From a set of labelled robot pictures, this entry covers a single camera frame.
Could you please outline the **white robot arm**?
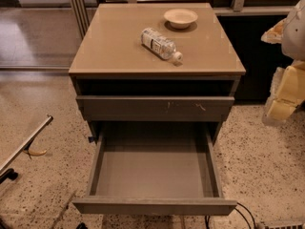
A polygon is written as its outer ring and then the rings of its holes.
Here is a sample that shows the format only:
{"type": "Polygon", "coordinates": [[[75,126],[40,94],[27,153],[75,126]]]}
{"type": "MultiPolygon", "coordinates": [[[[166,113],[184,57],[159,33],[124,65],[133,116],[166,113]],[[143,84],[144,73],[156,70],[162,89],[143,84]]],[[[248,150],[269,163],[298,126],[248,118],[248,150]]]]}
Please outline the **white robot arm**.
{"type": "Polygon", "coordinates": [[[276,68],[262,116],[265,125],[279,126],[305,101],[305,0],[299,0],[261,40],[280,44],[282,53],[293,59],[286,69],[276,68]]]}

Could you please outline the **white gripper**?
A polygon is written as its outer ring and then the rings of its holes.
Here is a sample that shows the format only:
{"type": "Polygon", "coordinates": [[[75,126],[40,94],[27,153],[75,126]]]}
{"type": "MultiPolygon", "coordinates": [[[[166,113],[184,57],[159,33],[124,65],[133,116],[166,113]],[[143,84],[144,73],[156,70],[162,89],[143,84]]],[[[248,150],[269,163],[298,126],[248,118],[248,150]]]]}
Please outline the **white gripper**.
{"type": "Polygon", "coordinates": [[[279,126],[305,101],[305,62],[294,61],[286,69],[277,68],[267,98],[262,122],[279,126]]]}

